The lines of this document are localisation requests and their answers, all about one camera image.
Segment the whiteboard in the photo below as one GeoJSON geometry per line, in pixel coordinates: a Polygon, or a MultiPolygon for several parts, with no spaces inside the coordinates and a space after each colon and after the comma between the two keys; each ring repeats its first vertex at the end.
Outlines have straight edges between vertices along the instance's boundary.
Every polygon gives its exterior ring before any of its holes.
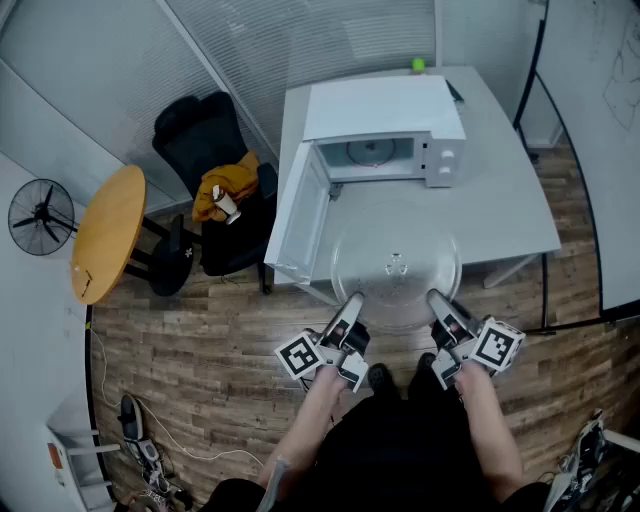
{"type": "Polygon", "coordinates": [[[640,299],[640,10],[550,0],[537,71],[591,199],[603,311],[640,299]]]}

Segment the wooden floor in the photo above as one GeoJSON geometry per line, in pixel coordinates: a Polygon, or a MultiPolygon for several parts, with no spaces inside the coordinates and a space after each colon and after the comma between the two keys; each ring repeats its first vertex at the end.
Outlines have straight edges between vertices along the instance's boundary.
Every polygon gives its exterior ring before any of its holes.
{"type": "MultiPolygon", "coordinates": [[[[567,148],[544,151],[538,167],[562,240],[562,250],[549,261],[549,320],[596,316],[597,261],[573,158],[567,148]]],[[[152,242],[143,239],[139,247],[149,248],[152,242]]],[[[539,326],[540,262],[490,290],[483,289],[482,277],[478,269],[465,269],[458,295],[477,317],[493,314],[523,329],[539,326]]],[[[147,283],[125,276],[94,312],[93,326],[108,358],[106,396],[111,402],[125,392],[140,398],[175,439],[197,455],[243,449],[265,460],[304,396],[280,367],[273,349],[304,327],[321,329],[333,313],[296,288],[260,295],[255,268],[222,280],[194,265],[179,295],[169,299],[154,296],[147,283]]],[[[614,429],[623,429],[637,413],[639,333],[631,324],[530,336],[514,366],[495,379],[530,480],[555,469],[594,409],[605,409],[606,425],[614,429]]],[[[406,388],[421,353],[433,349],[433,340],[426,331],[371,334],[368,362],[386,363],[406,388]]],[[[118,412],[104,403],[100,391],[104,361],[95,341],[92,362],[101,441],[121,443],[118,412]]],[[[368,389],[356,397],[344,393],[336,416],[368,395],[368,389]]],[[[164,448],[176,480],[198,504],[221,480],[256,475],[257,464],[244,454],[213,462],[193,460],[146,413],[145,425],[164,448]]],[[[105,459],[116,496],[144,487],[126,450],[106,454],[105,459]]]]}

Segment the robotic device on floor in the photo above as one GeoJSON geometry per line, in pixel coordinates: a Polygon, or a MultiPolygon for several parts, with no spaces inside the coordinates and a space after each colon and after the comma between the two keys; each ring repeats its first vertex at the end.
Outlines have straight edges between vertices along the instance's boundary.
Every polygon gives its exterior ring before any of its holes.
{"type": "Polygon", "coordinates": [[[169,481],[173,475],[165,475],[158,449],[151,439],[144,436],[140,405],[131,395],[123,395],[120,400],[118,421],[122,425],[124,442],[142,467],[142,478],[149,488],[162,497],[168,497],[173,491],[174,497],[182,501],[185,510],[190,510],[193,500],[184,489],[169,481]]]}
{"type": "MultiPolygon", "coordinates": [[[[349,382],[349,389],[358,391],[369,370],[364,353],[370,337],[358,322],[364,300],[364,295],[354,293],[322,333],[305,329],[275,350],[293,379],[304,377],[318,366],[333,365],[349,382]]],[[[476,320],[436,289],[427,293],[426,302],[437,319],[431,335],[438,354],[431,368],[444,389],[453,385],[453,376],[467,359],[483,364],[492,373],[511,366],[524,333],[491,316],[476,320]]]]}

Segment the green object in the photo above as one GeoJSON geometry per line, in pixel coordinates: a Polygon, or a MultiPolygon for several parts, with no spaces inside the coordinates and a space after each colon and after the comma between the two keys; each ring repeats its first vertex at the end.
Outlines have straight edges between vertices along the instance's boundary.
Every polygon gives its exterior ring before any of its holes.
{"type": "Polygon", "coordinates": [[[411,70],[415,73],[424,73],[426,65],[423,59],[413,59],[411,61],[411,70]]]}

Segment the office chair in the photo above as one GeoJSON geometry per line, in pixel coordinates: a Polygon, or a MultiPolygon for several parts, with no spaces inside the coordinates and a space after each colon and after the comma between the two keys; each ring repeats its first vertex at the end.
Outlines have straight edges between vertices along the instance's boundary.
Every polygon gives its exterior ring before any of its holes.
{"type": "MultiPolygon", "coordinates": [[[[216,92],[202,101],[187,96],[165,108],[155,122],[153,147],[173,167],[195,199],[202,175],[214,167],[235,164],[247,152],[231,97],[216,92]]],[[[239,204],[233,224],[202,223],[200,265],[221,276],[258,265],[260,291],[265,282],[264,256],[276,216],[278,177],[271,164],[258,167],[258,191],[239,204]]]]}

